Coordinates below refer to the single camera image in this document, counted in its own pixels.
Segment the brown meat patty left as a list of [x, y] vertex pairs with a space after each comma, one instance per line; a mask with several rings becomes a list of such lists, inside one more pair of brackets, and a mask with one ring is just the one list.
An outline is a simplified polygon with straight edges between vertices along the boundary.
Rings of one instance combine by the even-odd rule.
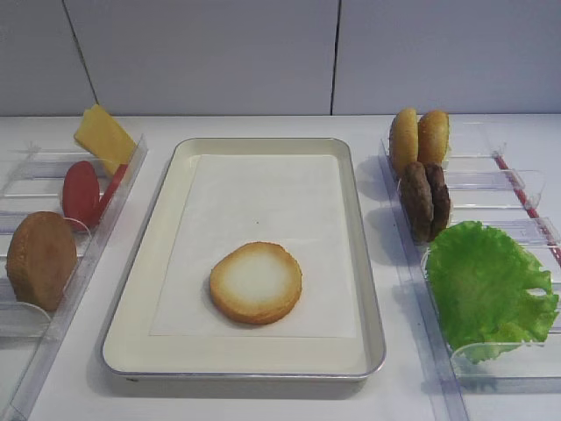
[[425, 167], [421, 162], [411, 162], [404, 168], [399, 189], [414, 241], [428, 242], [434, 206]]

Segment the brown meat patty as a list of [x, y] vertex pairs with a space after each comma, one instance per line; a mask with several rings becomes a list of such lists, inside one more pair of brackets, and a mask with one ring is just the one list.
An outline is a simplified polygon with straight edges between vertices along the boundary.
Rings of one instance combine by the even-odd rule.
[[429, 236], [429, 242], [431, 242], [448, 225], [451, 200], [442, 167], [437, 163], [427, 163], [424, 167], [433, 203], [433, 219], [430, 225]]
[[404, 168], [399, 189], [414, 241], [428, 242], [434, 206], [425, 167], [421, 162], [411, 162]]

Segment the brown meat patty right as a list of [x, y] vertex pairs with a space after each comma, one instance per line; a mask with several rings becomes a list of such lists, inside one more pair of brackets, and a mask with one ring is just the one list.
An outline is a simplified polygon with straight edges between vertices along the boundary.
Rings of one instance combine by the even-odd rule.
[[430, 225], [429, 236], [429, 242], [431, 242], [448, 225], [451, 200], [442, 167], [437, 163], [427, 163], [424, 167], [433, 203], [433, 219]]

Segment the red tomato slice right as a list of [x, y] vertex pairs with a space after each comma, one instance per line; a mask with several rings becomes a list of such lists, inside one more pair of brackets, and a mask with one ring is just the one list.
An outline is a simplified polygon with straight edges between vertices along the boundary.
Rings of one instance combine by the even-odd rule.
[[107, 206], [109, 205], [110, 200], [112, 199], [112, 197], [116, 193], [117, 188], [119, 187], [121, 181], [123, 180], [127, 169], [128, 169], [127, 164], [121, 164], [117, 168], [115, 174], [112, 176], [112, 179], [110, 181], [109, 186], [104, 191], [102, 198], [100, 199], [99, 203], [97, 204], [97, 206], [94, 209], [94, 212], [93, 212], [93, 215], [92, 215], [92, 218], [91, 218], [91, 225], [92, 226], [96, 226], [96, 225], [99, 224], [103, 213], [105, 212]]

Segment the red tomato slice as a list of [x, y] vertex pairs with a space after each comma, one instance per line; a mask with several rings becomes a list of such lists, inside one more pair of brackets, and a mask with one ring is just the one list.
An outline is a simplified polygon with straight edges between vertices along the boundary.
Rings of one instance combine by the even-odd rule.
[[76, 231], [83, 232], [95, 222], [93, 215], [99, 203], [99, 182], [93, 165], [76, 162], [66, 173], [62, 189], [62, 210]]
[[110, 181], [109, 186], [104, 191], [102, 198], [100, 199], [99, 203], [97, 204], [97, 206], [94, 209], [94, 212], [93, 212], [93, 215], [92, 215], [92, 218], [91, 218], [91, 225], [92, 226], [96, 226], [96, 225], [99, 224], [103, 213], [105, 212], [107, 206], [109, 205], [110, 200], [112, 199], [112, 197], [116, 193], [117, 188], [119, 187], [121, 181], [123, 180], [127, 169], [128, 169], [127, 164], [121, 164], [117, 168], [115, 174], [112, 176], [112, 179]]

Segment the yellow cheese slice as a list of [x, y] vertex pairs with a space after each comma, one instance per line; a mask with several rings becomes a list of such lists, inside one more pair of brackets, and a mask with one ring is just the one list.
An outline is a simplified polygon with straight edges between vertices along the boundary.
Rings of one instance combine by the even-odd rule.
[[97, 103], [84, 111], [74, 138], [102, 162], [109, 176], [130, 161], [136, 148], [132, 137]]

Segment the red tomato slice left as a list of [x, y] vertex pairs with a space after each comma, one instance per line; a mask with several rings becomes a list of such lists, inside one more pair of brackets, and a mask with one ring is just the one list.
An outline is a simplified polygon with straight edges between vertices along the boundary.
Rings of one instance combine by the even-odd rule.
[[62, 189], [62, 210], [76, 231], [83, 232], [95, 222], [93, 215], [99, 203], [99, 182], [93, 165], [76, 162], [66, 173]]

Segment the green lettuce leaf in rack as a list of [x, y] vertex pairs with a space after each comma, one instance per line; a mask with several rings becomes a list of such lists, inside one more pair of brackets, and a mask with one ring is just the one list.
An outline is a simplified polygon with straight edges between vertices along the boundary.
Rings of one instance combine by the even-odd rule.
[[504, 231], [479, 221], [440, 232], [426, 270], [445, 339], [473, 363], [522, 342], [544, 342], [557, 318], [550, 271]]

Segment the white parchment paper sheet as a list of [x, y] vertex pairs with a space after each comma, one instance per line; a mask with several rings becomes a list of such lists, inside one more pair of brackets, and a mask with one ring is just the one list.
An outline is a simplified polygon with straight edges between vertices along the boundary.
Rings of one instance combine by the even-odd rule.
[[[241, 325], [209, 298], [211, 269], [238, 247], [278, 244], [299, 263], [296, 306]], [[155, 335], [352, 338], [353, 269], [337, 160], [329, 155], [205, 155], [181, 222], [151, 331]]]

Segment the toasted bun bottom on tray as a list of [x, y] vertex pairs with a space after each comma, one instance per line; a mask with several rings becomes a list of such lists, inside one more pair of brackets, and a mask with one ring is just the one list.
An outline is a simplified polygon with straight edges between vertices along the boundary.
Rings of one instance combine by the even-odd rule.
[[299, 301], [302, 270], [278, 244], [246, 243], [212, 268], [209, 293], [230, 320], [268, 325], [284, 318]]

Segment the sesame bun top left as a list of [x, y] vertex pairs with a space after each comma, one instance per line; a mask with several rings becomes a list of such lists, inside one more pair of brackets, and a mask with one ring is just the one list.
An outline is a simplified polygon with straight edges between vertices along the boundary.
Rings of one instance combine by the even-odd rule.
[[417, 161], [418, 126], [414, 108], [405, 108], [394, 117], [389, 131], [389, 156], [399, 178], [408, 164]]

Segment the sesame bun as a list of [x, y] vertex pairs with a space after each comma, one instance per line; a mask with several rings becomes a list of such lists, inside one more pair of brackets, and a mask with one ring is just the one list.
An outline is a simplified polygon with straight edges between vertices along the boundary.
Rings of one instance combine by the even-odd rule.
[[389, 131], [389, 156], [399, 178], [408, 164], [417, 161], [418, 126], [414, 108], [405, 108], [394, 117]]
[[449, 115], [445, 111], [424, 114], [418, 122], [417, 159], [423, 164], [441, 164], [448, 151], [449, 136]]

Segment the sesame bun top right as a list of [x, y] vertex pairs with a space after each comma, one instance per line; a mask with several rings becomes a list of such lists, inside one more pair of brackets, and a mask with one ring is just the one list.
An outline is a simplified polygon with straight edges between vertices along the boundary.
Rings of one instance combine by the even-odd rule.
[[424, 114], [418, 122], [417, 159], [423, 164], [441, 164], [448, 151], [449, 136], [449, 115], [445, 111]]

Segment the clear acrylic rack right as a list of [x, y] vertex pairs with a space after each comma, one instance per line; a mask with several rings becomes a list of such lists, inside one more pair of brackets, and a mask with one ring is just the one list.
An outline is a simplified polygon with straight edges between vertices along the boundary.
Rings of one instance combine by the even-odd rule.
[[[487, 136], [459, 134], [443, 162], [451, 196], [450, 225], [476, 220], [499, 228], [534, 254], [560, 292], [560, 232], [539, 211], [544, 186], [537, 170], [516, 169], [505, 147]], [[424, 333], [423, 366], [435, 388], [438, 420], [558, 420], [560, 418], [560, 323], [546, 341], [486, 342], [453, 350], [441, 333], [425, 265], [429, 248], [415, 243], [401, 204], [389, 141], [380, 141], [380, 165], [406, 262], [400, 278], [415, 294]]]

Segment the clear acrylic rack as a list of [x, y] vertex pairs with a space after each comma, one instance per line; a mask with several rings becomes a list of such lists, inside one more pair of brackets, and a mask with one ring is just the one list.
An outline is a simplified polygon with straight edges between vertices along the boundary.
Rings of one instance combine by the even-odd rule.
[[[451, 196], [450, 225], [476, 220], [499, 228], [534, 254], [560, 292], [560, 232], [539, 211], [544, 186], [537, 170], [516, 169], [505, 147], [487, 136], [459, 134], [443, 162]], [[453, 350], [441, 333], [425, 265], [429, 248], [415, 243], [401, 204], [389, 141], [380, 141], [380, 165], [406, 262], [400, 278], [415, 294], [424, 333], [423, 366], [435, 388], [438, 420], [558, 420], [560, 418], [560, 323], [546, 341], [486, 342]]]
[[115, 174], [91, 153], [1, 160], [1, 418], [26, 420], [146, 157]]

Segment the cream metal baking tray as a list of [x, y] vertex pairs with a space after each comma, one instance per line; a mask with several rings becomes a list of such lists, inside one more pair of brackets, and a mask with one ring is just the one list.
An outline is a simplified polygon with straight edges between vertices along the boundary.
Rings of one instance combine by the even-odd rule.
[[[337, 160], [353, 277], [352, 338], [155, 335], [160, 292], [194, 182], [205, 155], [329, 155]], [[167, 167], [144, 235], [110, 321], [108, 368], [125, 377], [317, 379], [357, 382], [385, 358], [385, 340], [362, 225], [350, 148], [331, 138], [195, 138], [181, 142]]]

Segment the brown bun half left rack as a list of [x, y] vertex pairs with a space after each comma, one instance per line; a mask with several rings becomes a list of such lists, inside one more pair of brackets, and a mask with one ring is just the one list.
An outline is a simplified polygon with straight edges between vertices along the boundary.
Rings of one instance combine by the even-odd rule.
[[55, 311], [76, 262], [75, 238], [66, 220], [55, 212], [37, 211], [14, 232], [6, 271], [19, 301]]

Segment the clear acrylic rack left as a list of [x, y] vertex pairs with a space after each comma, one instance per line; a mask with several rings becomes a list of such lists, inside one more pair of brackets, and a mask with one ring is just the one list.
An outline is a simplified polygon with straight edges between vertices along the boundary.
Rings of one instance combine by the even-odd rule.
[[26, 420], [146, 157], [115, 174], [91, 153], [1, 160], [1, 418]]

